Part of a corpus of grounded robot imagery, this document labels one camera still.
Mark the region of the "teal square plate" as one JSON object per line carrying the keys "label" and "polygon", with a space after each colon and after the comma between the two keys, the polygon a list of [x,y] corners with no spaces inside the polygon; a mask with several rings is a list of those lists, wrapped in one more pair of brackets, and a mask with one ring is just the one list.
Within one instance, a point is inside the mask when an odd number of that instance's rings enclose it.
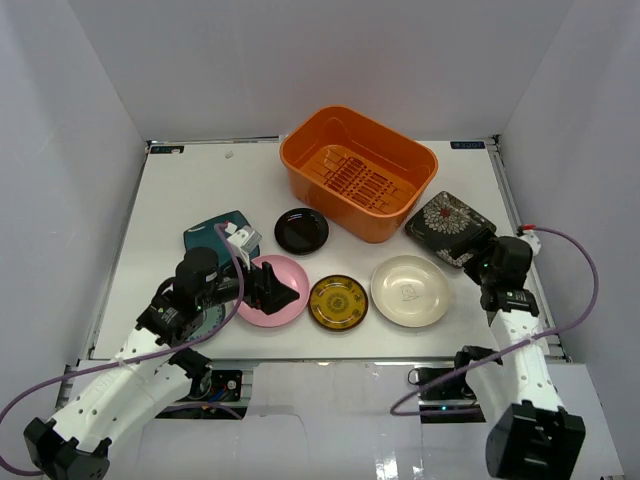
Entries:
{"label": "teal square plate", "polygon": [[219,256],[227,253],[226,247],[223,245],[214,228],[216,224],[226,223],[233,223],[238,228],[250,225],[249,221],[239,210],[223,213],[185,230],[183,232],[185,250],[189,251],[198,247],[207,247],[215,250]]}

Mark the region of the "black floral square plate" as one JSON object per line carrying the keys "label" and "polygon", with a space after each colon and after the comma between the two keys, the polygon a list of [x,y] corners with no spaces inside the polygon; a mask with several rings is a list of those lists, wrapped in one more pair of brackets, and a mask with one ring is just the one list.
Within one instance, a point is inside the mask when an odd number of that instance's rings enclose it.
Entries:
{"label": "black floral square plate", "polygon": [[453,258],[451,248],[482,230],[496,233],[497,227],[453,194],[441,191],[409,219],[404,230],[424,250],[449,266],[461,269],[472,254],[464,253]]}

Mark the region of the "cream round plate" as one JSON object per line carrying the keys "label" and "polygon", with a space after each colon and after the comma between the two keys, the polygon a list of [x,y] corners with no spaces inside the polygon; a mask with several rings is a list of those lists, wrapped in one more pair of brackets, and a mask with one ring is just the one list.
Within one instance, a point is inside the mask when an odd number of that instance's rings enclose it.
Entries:
{"label": "cream round plate", "polygon": [[438,322],[448,311],[453,290],[433,262],[400,255],[381,263],[370,281],[373,303],[392,323],[422,328]]}

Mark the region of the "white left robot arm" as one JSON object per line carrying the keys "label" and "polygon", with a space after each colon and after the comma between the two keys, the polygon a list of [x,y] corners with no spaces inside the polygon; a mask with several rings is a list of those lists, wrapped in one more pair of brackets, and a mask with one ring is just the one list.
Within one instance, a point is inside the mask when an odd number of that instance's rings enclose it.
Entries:
{"label": "white left robot arm", "polygon": [[32,420],[24,431],[29,455],[50,479],[101,479],[111,447],[140,430],[174,402],[199,399],[211,387],[210,360],[192,338],[207,309],[228,302],[267,315],[299,299],[270,263],[236,258],[223,278],[217,253],[188,251],[165,280],[115,358],[75,399],[49,420]]}

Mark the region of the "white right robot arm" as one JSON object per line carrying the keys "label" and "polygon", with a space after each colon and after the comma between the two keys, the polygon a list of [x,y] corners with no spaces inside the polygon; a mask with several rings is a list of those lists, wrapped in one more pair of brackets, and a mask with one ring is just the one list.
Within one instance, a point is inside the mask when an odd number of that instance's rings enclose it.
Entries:
{"label": "white right robot arm", "polygon": [[467,256],[464,273],[481,290],[480,305],[498,349],[467,346],[453,371],[453,390],[477,398],[492,427],[487,436],[488,473],[498,479],[568,479],[586,427],[567,412],[551,380],[540,336],[535,296],[525,281],[534,251],[526,241],[482,229],[455,245]]}

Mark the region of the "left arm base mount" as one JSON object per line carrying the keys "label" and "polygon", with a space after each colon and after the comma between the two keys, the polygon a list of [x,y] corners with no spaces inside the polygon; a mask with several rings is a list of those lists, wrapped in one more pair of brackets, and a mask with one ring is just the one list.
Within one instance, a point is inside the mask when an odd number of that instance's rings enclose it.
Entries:
{"label": "left arm base mount", "polygon": [[247,411],[242,388],[241,370],[212,370],[196,390],[167,407],[156,418],[242,420]]}

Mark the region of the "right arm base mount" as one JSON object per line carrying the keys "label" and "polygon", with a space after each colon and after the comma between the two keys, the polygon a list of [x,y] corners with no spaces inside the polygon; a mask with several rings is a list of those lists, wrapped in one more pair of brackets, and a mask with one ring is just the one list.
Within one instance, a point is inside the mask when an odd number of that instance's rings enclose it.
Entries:
{"label": "right arm base mount", "polygon": [[[414,367],[407,374],[411,386],[422,387],[451,372],[452,367]],[[464,377],[456,377],[419,394],[422,424],[485,423],[477,398]]]}

